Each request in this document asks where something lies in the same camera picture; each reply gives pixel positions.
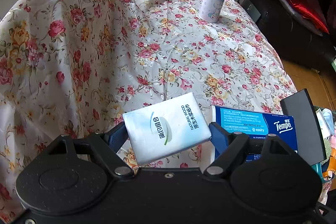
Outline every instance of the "metal bolt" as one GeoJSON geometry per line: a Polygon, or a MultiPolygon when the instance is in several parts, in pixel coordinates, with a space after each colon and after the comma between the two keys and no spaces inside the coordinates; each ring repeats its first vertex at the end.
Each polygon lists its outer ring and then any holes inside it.
{"type": "Polygon", "coordinates": [[[172,178],[173,176],[174,176],[173,173],[167,173],[167,174],[165,174],[165,177],[168,178],[168,179],[172,178]]]}
{"type": "Polygon", "coordinates": [[[115,168],[114,172],[117,175],[125,176],[125,175],[129,175],[132,172],[132,169],[126,166],[120,166],[120,167],[115,168]]]}
{"type": "Polygon", "coordinates": [[[35,224],[35,221],[28,218],[28,219],[26,219],[25,224],[35,224]]]}
{"type": "Polygon", "coordinates": [[[221,173],[223,173],[223,168],[222,167],[219,167],[219,166],[210,166],[207,168],[207,172],[210,174],[210,175],[219,175],[221,173]]]}

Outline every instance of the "white tissue pack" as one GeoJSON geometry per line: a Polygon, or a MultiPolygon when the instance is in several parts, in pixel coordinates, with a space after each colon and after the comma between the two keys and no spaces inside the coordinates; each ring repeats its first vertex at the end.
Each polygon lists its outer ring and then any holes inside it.
{"type": "Polygon", "coordinates": [[[123,114],[139,165],[206,142],[211,132],[192,92],[123,114]]]}

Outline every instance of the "wooden floor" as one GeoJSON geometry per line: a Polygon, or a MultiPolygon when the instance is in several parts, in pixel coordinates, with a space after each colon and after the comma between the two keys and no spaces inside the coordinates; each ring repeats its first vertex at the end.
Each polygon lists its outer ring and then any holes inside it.
{"type": "Polygon", "coordinates": [[[318,73],[290,61],[282,60],[282,63],[296,89],[308,90],[313,105],[336,111],[335,71],[318,73]]]}

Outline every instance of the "floral tablecloth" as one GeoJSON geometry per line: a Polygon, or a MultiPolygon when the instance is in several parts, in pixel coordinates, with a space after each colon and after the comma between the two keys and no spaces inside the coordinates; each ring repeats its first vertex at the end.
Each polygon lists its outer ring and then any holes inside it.
{"type": "MultiPolygon", "coordinates": [[[[0,23],[0,218],[21,210],[15,179],[59,134],[106,132],[122,114],[193,91],[211,104],[281,113],[295,87],[233,0],[218,23],[202,0],[19,0],[0,23]]],[[[202,146],[150,163],[199,165],[202,146]]],[[[119,151],[136,168],[129,142],[119,151]]]]}

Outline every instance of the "blue tissue pack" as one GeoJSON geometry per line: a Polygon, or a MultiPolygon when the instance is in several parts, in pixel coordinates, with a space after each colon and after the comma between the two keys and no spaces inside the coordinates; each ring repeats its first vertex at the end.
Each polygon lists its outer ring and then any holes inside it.
{"type": "MultiPolygon", "coordinates": [[[[292,116],[253,112],[229,107],[211,106],[212,121],[217,122],[227,132],[243,132],[253,139],[265,139],[273,133],[283,139],[295,152],[297,141],[292,116]]],[[[246,161],[256,160],[260,155],[248,155],[246,161]]]]}

